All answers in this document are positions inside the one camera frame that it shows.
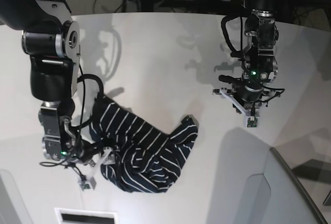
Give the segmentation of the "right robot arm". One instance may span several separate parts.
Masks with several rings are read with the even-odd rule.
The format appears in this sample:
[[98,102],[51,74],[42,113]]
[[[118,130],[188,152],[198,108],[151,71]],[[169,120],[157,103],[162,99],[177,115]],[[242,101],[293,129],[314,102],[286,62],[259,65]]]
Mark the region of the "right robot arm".
[[22,32],[21,46],[30,57],[32,95],[42,101],[44,155],[57,163],[92,162],[102,149],[85,141],[81,123],[73,126],[77,85],[92,74],[79,74],[80,30],[65,0],[1,0],[1,22]]

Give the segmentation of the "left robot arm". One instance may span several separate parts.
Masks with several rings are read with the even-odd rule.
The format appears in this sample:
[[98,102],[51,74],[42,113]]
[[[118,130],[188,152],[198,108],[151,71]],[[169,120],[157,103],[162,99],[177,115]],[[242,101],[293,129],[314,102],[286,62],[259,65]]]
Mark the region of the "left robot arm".
[[229,21],[242,16],[225,16],[221,21],[226,44],[231,56],[240,61],[243,74],[240,78],[220,76],[219,80],[232,86],[227,93],[240,107],[254,111],[284,92],[282,88],[270,87],[278,74],[274,55],[274,46],[279,38],[275,20],[277,0],[243,0],[243,6],[250,12],[247,19],[240,22],[240,35],[247,37],[246,47],[236,50],[226,28]]

